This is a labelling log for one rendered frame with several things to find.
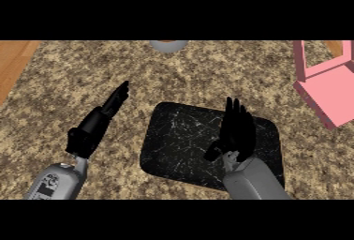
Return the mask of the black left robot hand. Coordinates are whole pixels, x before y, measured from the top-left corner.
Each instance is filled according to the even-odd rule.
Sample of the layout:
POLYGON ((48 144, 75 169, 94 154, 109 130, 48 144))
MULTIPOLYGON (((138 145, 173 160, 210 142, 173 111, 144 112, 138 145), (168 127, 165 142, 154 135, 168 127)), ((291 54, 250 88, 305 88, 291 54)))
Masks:
POLYGON ((67 131, 64 151, 75 157, 88 158, 100 144, 110 120, 128 98, 128 82, 123 82, 101 106, 88 112, 80 123, 67 131))

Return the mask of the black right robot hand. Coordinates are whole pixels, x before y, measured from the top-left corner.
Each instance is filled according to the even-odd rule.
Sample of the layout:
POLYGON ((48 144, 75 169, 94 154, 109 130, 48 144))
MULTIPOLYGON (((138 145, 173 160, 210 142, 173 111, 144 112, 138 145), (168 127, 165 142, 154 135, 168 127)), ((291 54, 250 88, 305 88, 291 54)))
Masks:
POLYGON ((237 152, 237 162, 243 162, 255 150, 255 121, 237 99, 227 97, 225 112, 221 120, 218 139, 203 155, 213 162, 228 152, 237 152))

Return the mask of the black marbled tray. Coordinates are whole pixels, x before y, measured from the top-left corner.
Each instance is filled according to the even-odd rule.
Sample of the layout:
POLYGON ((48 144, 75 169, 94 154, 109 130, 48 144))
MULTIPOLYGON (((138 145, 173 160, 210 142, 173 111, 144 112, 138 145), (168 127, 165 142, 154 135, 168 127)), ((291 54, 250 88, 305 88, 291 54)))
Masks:
POLYGON ((151 112, 139 154, 142 171, 165 179, 225 191, 222 157, 204 160, 224 112, 160 102, 151 112))

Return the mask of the pink open box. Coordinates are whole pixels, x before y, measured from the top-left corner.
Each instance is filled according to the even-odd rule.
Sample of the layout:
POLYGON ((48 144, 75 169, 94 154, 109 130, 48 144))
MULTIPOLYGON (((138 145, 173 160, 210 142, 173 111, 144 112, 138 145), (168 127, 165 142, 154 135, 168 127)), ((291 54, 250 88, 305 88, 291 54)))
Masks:
POLYGON ((354 120, 354 40, 342 41, 342 55, 308 67, 303 41, 293 41, 297 91, 324 127, 354 120))

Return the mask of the grey round pot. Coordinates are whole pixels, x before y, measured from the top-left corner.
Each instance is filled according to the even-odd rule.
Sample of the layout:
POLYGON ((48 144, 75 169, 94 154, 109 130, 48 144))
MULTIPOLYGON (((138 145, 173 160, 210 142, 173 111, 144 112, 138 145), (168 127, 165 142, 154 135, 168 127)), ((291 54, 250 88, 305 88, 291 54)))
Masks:
POLYGON ((172 41, 160 41, 150 40, 148 44, 151 48, 162 53, 173 53, 178 52, 188 44, 185 40, 172 40, 172 41))

